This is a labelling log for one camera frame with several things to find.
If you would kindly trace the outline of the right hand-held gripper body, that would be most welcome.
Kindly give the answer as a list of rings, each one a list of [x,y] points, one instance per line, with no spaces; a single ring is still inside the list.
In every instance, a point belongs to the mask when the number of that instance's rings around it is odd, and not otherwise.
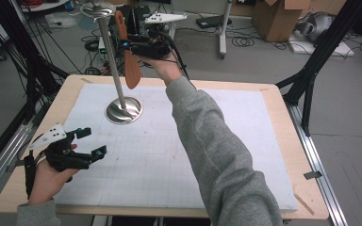
[[[130,41],[131,52],[137,56],[160,59],[172,50],[169,44],[167,22],[181,21],[187,18],[186,14],[152,13],[146,22],[151,26],[146,34],[139,35],[139,41]]]

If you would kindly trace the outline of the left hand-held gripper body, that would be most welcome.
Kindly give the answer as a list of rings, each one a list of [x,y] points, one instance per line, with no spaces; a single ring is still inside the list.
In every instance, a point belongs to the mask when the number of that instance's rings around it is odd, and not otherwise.
[[[57,171],[87,170],[92,163],[91,153],[76,153],[73,150],[75,130],[66,132],[60,123],[56,123],[38,136],[29,146],[29,150],[34,151],[44,147],[41,155],[45,156],[49,165]]]

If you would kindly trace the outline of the wooden rice spatula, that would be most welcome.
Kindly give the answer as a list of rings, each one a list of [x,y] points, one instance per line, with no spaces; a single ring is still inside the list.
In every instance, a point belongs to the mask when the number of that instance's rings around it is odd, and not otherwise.
[[[127,38],[127,31],[123,22],[123,15],[119,10],[115,11],[116,24],[121,38]],[[141,71],[138,61],[131,51],[124,51],[124,77],[126,85],[134,89],[140,82]]]

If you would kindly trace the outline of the metal pole stand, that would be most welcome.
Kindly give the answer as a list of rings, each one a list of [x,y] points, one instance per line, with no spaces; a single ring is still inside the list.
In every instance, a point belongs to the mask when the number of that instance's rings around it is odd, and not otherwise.
[[[127,40],[127,31],[123,14],[113,5],[105,3],[103,0],[87,0],[80,10],[83,15],[92,18],[96,23],[98,23],[107,51],[107,59],[111,69],[114,85],[118,94],[118,98],[114,99],[107,105],[106,117],[113,123],[131,123],[141,116],[142,103],[136,98],[125,96],[123,94],[123,86],[118,73],[113,41],[109,36],[108,25],[106,22],[106,18],[114,16],[120,40]]]

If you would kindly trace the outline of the person's right hand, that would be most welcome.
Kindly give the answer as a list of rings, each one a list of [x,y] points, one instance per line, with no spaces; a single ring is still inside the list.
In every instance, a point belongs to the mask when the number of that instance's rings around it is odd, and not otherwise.
[[[141,56],[140,59],[155,69],[156,74],[166,86],[183,76],[173,54],[168,54],[162,59],[153,59],[146,56]]]

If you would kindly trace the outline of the person's left hand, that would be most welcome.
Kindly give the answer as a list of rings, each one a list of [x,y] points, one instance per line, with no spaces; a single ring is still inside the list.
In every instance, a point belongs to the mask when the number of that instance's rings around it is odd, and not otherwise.
[[[57,171],[49,165],[47,160],[42,160],[37,165],[34,185],[27,204],[39,205],[51,201],[76,173],[78,169]]]

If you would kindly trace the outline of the black computer tower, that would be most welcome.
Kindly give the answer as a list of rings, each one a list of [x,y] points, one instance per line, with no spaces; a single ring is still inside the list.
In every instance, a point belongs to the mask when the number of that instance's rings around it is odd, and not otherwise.
[[[139,35],[146,34],[147,30],[151,26],[146,20],[152,16],[152,12],[148,6],[135,6],[134,7],[134,19],[136,33]]]
[[[116,7],[123,15],[123,22],[125,24],[126,31],[129,34],[135,33],[135,23],[134,23],[134,15],[133,8],[129,5],[122,5]],[[120,40],[128,40],[128,38],[121,38],[119,35],[118,27],[116,24],[115,14],[112,14],[109,18],[108,28],[110,32],[110,36],[113,43],[113,48],[116,54],[116,57],[124,57],[124,51],[119,49],[119,41]]]

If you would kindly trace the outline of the small power supply box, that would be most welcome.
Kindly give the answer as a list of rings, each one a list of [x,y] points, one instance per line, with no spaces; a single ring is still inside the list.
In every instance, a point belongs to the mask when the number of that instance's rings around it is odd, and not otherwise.
[[[107,49],[102,37],[99,38],[98,51],[103,62],[108,62]]]

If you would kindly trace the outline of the white grid mat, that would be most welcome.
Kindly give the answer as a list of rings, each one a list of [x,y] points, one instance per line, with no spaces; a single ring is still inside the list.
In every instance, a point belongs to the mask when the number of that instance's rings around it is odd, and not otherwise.
[[[142,114],[128,124],[111,122],[105,113],[116,98],[110,84],[86,84],[80,90],[64,128],[89,127],[77,150],[89,153],[106,146],[105,157],[56,196],[58,204],[119,207],[203,208],[199,186],[180,142],[172,104],[163,87],[138,86],[125,95],[142,103]],[[226,124],[252,154],[279,207],[295,211],[294,197],[280,147],[261,91],[209,89]]]

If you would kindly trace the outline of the black flat device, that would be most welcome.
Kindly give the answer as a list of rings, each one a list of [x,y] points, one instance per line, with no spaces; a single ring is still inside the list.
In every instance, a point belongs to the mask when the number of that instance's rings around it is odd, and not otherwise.
[[[225,17],[223,15],[211,16],[211,17],[196,19],[195,23],[202,29],[213,28],[213,27],[221,28],[223,27],[224,19]]]

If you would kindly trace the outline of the large cardboard box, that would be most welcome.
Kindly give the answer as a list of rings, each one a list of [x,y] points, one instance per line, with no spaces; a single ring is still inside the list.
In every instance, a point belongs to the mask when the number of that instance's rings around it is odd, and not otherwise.
[[[256,0],[252,23],[263,40],[286,41],[310,0]]]

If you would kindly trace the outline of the silver grey appliance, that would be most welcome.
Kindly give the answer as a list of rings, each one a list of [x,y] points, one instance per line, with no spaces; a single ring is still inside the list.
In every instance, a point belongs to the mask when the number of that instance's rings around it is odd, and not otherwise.
[[[295,30],[309,41],[316,43],[330,28],[334,20],[335,16],[326,12],[308,12],[298,20]]]

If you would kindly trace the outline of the white foam board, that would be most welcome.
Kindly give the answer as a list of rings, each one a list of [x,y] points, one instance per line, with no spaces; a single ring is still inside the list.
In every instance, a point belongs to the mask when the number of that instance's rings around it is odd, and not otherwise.
[[[325,45],[317,47],[308,40],[289,40],[288,45],[293,54],[313,55],[318,53],[326,53],[332,57],[353,57],[354,51],[343,41],[336,47]]]

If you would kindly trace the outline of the aluminium rail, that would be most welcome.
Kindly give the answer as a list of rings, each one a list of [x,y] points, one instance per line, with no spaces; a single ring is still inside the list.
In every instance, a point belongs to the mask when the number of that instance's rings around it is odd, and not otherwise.
[[[311,136],[308,136],[301,125],[302,113],[298,106],[287,105],[288,113],[292,119],[298,137],[302,143],[311,171],[320,171],[322,177],[315,179],[320,189],[328,214],[334,226],[349,226],[337,196],[332,188],[326,170],[321,162],[316,146]]]
[[[30,136],[33,123],[21,123],[11,129],[4,140],[0,142],[0,179],[12,165],[17,153],[24,147],[26,139]]]

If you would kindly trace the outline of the black metal frame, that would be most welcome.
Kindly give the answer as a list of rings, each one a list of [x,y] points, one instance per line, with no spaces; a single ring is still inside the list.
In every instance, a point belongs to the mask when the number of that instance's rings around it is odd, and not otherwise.
[[[336,47],[361,15],[362,0],[347,0],[318,45]],[[301,125],[308,136],[315,80],[329,58],[330,55],[326,53],[313,54],[297,73],[276,83],[279,89],[290,85],[288,92],[283,95],[284,101],[289,105],[297,106],[304,96]]]
[[[54,75],[66,79],[69,74],[41,55],[10,0],[0,0],[0,25],[21,56],[21,58],[13,56],[10,47],[0,35],[0,43],[9,53],[18,74],[26,79],[26,102],[22,112],[25,115],[25,121],[29,122],[36,115],[38,100],[41,97],[52,100],[60,90],[61,84]]]

